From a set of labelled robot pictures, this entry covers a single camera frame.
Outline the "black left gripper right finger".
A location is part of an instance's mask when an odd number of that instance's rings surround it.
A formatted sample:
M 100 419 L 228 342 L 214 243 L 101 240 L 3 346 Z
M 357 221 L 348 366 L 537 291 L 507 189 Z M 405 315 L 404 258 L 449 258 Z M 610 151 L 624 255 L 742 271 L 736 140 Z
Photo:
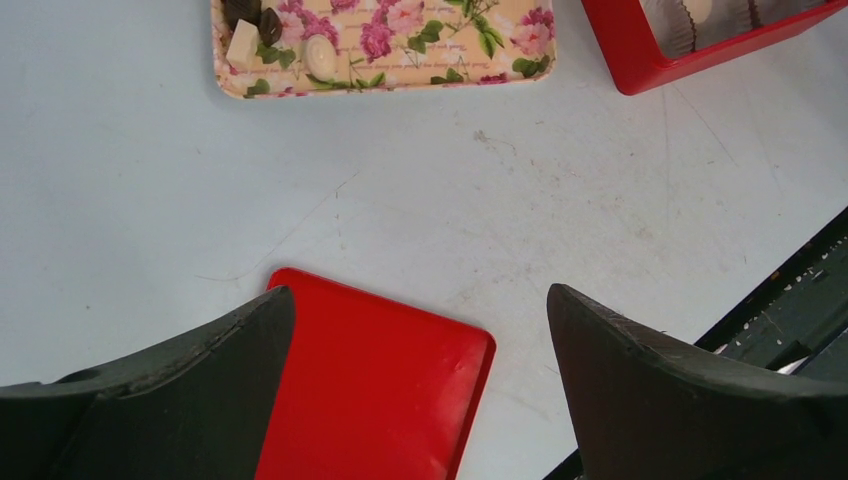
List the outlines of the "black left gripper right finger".
M 843 479 L 847 387 L 728 359 L 565 284 L 547 317 L 591 479 Z

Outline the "red chocolate box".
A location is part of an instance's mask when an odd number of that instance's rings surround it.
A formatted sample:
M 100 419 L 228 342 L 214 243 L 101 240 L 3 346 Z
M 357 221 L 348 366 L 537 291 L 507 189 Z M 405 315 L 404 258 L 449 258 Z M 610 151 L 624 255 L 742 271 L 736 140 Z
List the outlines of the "red chocolate box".
M 789 39 L 845 1 L 584 1 L 617 89 L 636 95 Z

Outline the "red box lid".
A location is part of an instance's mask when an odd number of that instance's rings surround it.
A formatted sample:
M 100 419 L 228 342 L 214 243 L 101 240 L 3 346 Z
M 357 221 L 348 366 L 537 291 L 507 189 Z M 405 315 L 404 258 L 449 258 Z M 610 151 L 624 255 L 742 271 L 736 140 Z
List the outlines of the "red box lid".
M 260 479 L 453 479 L 496 352 L 487 331 L 282 268 L 295 327 Z

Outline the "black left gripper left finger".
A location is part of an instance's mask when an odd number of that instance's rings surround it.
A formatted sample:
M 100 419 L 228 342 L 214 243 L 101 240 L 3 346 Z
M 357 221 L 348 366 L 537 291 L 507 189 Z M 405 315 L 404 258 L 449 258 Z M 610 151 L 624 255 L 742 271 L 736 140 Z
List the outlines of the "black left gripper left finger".
M 52 383 L 1 390 L 5 479 L 251 479 L 295 326 L 274 288 Z

